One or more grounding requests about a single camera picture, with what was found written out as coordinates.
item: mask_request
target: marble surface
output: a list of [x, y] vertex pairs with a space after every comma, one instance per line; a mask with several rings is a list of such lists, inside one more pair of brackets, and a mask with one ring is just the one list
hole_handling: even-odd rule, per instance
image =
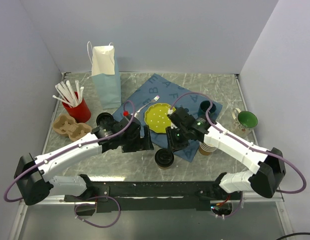
[[[133, 94], [153, 73], [121, 73], [122, 102]], [[167, 80], [194, 92], [207, 94], [212, 100], [223, 105], [217, 121], [224, 127], [230, 127], [232, 108], [244, 109], [236, 78], [233, 74], [188, 74], [188, 73], [159, 73]], [[74, 84], [75, 80], [85, 87], [84, 98], [91, 110], [91, 118], [87, 122], [96, 127], [96, 117], [101, 112], [113, 113], [116, 109], [103, 110], [90, 73], [68, 73], [65, 76]], [[66, 113], [62, 104], [58, 105], [56, 117]], [[248, 141], [254, 142], [250, 134]], [[54, 151], [71, 143], [70, 139], [50, 131], [45, 149], [46, 153]], [[223, 172], [237, 173], [246, 170], [246, 167], [226, 153], [216, 150], [210, 156], [203, 156], [197, 152], [192, 162], [187, 162], [175, 156], [174, 164], [170, 169], [162, 170], [157, 167], [154, 156], [159, 149], [155, 145], [153, 151], [121, 153], [121, 148], [109, 150], [81, 161], [69, 167], [62, 176], [87, 174], [93, 181], [214, 181]]]

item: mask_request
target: cardboard cup holder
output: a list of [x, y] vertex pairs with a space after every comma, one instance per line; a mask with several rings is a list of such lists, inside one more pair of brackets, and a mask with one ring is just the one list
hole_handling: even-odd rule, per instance
[[67, 114], [61, 114], [53, 123], [56, 133], [69, 137], [70, 140], [77, 141], [86, 134], [90, 133], [92, 127], [85, 123], [77, 123], [76, 120]]

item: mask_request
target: light blue paper bag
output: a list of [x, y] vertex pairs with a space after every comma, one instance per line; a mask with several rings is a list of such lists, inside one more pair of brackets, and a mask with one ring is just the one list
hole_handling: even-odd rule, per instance
[[[92, 59], [88, 51], [89, 45], [93, 52]], [[87, 51], [91, 62], [91, 76], [103, 109], [120, 107], [121, 85], [115, 47], [110, 43], [107, 46], [93, 48], [88, 42]]]

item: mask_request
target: blue placemat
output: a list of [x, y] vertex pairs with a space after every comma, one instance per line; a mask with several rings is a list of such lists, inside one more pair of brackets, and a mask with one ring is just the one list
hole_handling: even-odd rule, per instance
[[[135, 104], [136, 111], [140, 109], [145, 104], [149, 103], [156, 95], [159, 95], [159, 99], [156, 103], [167, 103], [172, 104], [179, 96], [184, 93], [190, 92], [189, 90], [174, 84], [163, 77], [159, 76], [158, 74], [154, 74], [149, 80], [147, 80], [139, 89], [137, 89], [129, 98]], [[207, 100], [205, 97], [196, 95], [196, 94], [189, 94], [182, 97], [176, 103], [175, 107], [183, 107], [189, 109], [189, 114], [193, 115], [197, 118], [197, 112], [199, 105], [202, 101]], [[223, 107], [220, 103], [214, 102], [217, 109], [215, 114], [213, 115], [212, 119], [216, 120], [218, 117], [221, 108]], [[148, 106], [145, 107], [142, 111], [140, 111], [140, 117], [138, 118], [142, 125], [145, 125], [144, 121], [144, 114], [148, 110]], [[127, 111], [132, 113], [132, 107], [130, 104], [127, 104]], [[114, 119], [120, 121], [123, 118], [123, 105], [113, 114]], [[141, 128], [141, 135], [144, 136], [143, 128]], [[165, 134], [157, 134], [150, 130], [151, 140], [154, 144], [162, 148], [167, 148], [167, 137]], [[189, 147], [186, 149], [174, 152], [175, 155], [192, 162], [197, 150], [199, 147], [198, 141], [190, 141]]]

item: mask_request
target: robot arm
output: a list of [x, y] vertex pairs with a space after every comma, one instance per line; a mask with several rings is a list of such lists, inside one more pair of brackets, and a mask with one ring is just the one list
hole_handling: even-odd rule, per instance
[[17, 181], [17, 186], [27, 205], [36, 204], [47, 196], [82, 194], [91, 195], [93, 188], [86, 175], [74, 177], [58, 176], [66, 168], [88, 157], [102, 154], [108, 150], [122, 147], [123, 153], [153, 150], [149, 127], [144, 126], [145, 136], [140, 137], [141, 125], [134, 118], [129, 127], [122, 133], [110, 139], [128, 125], [131, 115], [125, 116], [120, 122], [113, 119], [109, 113], [102, 113], [97, 117], [97, 128], [83, 138], [57, 149], [53, 152], [38, 155], [33, 158], [30, 154], [20, 158], [14, 177], [30, 167], [44, 162], [33, 171]]
[[175, 152], [184, 149], [188, 146], [189, 140], [198, 140], [213, 145], [248, 168], [244, 172], [220, 174], [216, 180], [220, 188], [227, 193], [255, 191], [265, 198], [272, 198], [286, 174], [285, 165], [278, 158], [252, 151], [250, 148], [282, 156], [280, 150], [273, 148], [269, 151], [233, 134], [233, 137], [248, 145], [245, 147], [227, 135], [229, 131], [221, 124], [215, 123], [216, 127], [221, 130], [219, 131], [208, 123], [205, 116], [194, 119], [182, 107], [170, 114], [169, 119], [176, 126], [176, 128], [168, 127], [166, 129], [169, 150]]

